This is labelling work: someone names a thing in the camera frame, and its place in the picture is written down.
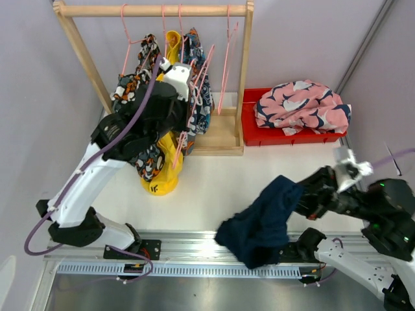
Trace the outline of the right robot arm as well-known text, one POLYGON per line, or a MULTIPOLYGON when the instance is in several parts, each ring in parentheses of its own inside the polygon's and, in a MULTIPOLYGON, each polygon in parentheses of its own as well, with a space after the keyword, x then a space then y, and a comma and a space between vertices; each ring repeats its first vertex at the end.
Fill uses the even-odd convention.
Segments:
POLYGON ((366 191, 340 188, 340 173, 329 166, 299 182, 304 192, 296 212, 316 220, 326 212, 367 222, 361 230, 369 244, 385 256, 393 273, 354 257, 320 231, 308 228, 296 242, 305 261, 325 262, 382 300, 385 310, 414 309, 414 193, 402 179, 380 179, 366 191))

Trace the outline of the navy blue shorts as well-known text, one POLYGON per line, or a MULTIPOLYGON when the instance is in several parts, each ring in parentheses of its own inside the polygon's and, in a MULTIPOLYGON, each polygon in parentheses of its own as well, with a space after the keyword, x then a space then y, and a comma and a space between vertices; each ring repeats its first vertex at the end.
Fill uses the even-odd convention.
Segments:
POLYGON ((289 243, 287 221, 303 192, 302 185, 276 177, 248 208, 221 223, 215 242, 251 270, 279 263, 279 252, 289 243))

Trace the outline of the yellow shorts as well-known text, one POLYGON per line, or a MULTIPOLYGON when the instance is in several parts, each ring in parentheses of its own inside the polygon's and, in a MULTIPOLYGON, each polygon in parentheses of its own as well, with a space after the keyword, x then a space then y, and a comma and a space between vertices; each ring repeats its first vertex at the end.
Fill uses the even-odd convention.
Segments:
MULTIPOLYGON (((182 37, 175 30, 169 30, 166 34, 167 38, 167 55, 166 59, 171 64, 179 62, 178 50, 181 47, 182 37)), ((160 160, 152 170, 152 178, 150 181, 141 180, 141 184, 145 190, 155 196, 163 196, 172 192, 178 184, 178 175, 182 171, 184 156, 180 154, 174 167, 174 159, 178 147, 178 139, 174 132, 164 135, 157 143, 157 147, 164 155, 164 160, 160 160)))

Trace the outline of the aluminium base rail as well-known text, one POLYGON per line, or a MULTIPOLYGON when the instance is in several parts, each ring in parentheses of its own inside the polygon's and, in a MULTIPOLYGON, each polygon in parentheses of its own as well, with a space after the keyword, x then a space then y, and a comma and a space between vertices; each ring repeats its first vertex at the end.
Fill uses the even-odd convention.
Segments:
MULTIPOLYGON (((159 240, 160 257, 156 264, 214 264, 239 265, 240 262, 223 246, 214 241, 212 231, 158 231, 149 230, 140 233, 143 240, 159 240)), ((391 267, 386 257, 375 252, 359 233, 328 232, 325 236, 332 240, 341 239, 344 249, 353 256, 372 266, 391 267)), ((100 262, 108 247, 87 246, 76 248, 62 246, 43 256, 44 261, 100 262)))

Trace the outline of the wooden clothes rack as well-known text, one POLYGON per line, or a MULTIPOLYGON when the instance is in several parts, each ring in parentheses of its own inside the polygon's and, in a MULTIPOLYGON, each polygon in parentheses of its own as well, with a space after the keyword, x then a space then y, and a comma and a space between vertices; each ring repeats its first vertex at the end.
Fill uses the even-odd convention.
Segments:
POLYGON ((244 5, 67 5, 64 1, 53 1, 53 10, 63 28, 74 52, 83 66, 101 104, 106 112, 111 112, 110 96, 94 64, 80 32, 74 22, 75 17, 243 17, 243 50, 239 88, 234 98, 236 107, 231 107, 231 95, 225 96, 225 107, 216 109, 212 125, 207 134, 196 140, 194 156, 241 156, 244 153, 241 113, 243 93, 248 69, 250 37, 254 16, 254 2, 244 5))

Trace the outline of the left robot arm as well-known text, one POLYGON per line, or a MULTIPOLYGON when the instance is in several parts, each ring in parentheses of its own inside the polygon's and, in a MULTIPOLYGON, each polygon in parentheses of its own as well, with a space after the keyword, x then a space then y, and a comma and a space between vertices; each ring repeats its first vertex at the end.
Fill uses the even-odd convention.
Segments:
POLYGON ((51 240, 60 246, 113 246, 126 259, 141 251, 141 237, 128 223, 100 215, 92 203, 116 172, 170 130, 187 124, 189 84, 151 82, 118 112, 103 118, 91 135, 84 157, 60 192, 39 200, 36 208, 49 220, 51 240))

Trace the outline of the black orange camouflage shorts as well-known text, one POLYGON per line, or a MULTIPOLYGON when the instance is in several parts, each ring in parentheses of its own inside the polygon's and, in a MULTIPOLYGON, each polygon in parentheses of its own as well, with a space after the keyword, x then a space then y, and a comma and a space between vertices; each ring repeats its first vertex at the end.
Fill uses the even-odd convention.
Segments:
MULTIPOLYGON (((114 112, 135 99, 135 91, 139 86, 150 82, 159 53, 160 48, 155 35, 147 34, 141 41, 136 71, 132 74, 119 75, 117 87, 110 95, 114 112)), ((156 143, 153 143, 134 156, 130 164, 135 166, 143 181, 150 182, 161 172, 164 162, 164 153, 156 143)))

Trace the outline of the red plastic tray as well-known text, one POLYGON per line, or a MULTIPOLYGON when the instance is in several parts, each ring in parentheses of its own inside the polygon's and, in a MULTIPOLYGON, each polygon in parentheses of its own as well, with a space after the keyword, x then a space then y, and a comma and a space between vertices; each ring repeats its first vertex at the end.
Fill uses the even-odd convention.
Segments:
POLYGON ((259 128, 255 121, 254 104, 270 88, 245 89, 243 95, 243 110, 241 114, 243 140, 246 146, 295 145, 309 143, 333 143, 343 138, 347 133, 317 134, 310 129, 302 130, 294 135, 286 136, 281 128, 259 128))

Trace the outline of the pink whale print shorts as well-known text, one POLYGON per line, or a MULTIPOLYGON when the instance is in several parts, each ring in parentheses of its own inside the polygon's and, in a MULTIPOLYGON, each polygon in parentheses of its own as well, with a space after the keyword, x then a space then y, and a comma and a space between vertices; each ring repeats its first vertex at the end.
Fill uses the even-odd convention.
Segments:
POLYGON ((278 84, 254 104, 260 128, 279 128, 292 136, 302 130, 315 134, 344 134, 351 120, 351 106, 330 87, 311 80, 278 84))

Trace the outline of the blue orange patterned shorts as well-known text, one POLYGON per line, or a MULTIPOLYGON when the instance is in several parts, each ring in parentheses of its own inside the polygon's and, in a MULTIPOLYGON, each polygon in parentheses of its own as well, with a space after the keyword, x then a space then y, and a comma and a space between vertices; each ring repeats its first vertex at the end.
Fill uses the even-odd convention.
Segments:
MULTIPOLYGON (((201 66, 206 60, 206 54, 197 30, 193 27, 185 35, 185 52, 184 63, 191 65, 193 68, 193 74, 191 77, 191 90, 196 77, 198 76, 201 66)), ((200 96, 198 97, 198 103, 191 117, 191 125, 188 128, 187 137, 185 138, 182 146, 182 154, 188 156, 191 154, 195 147, 196 137, 198 135, 206 134, 209 125, 211 123, 211 113, 214 110, 214 100, 211 93, 211 85, 209 81, 208 71, 204 78, 203 84, 200 85, 202 79, 197 82, 193 94, 191 95, 191 101, 189 109, 194 103, 194 96, 198 93, 198 87, 201 86, 200 96)))

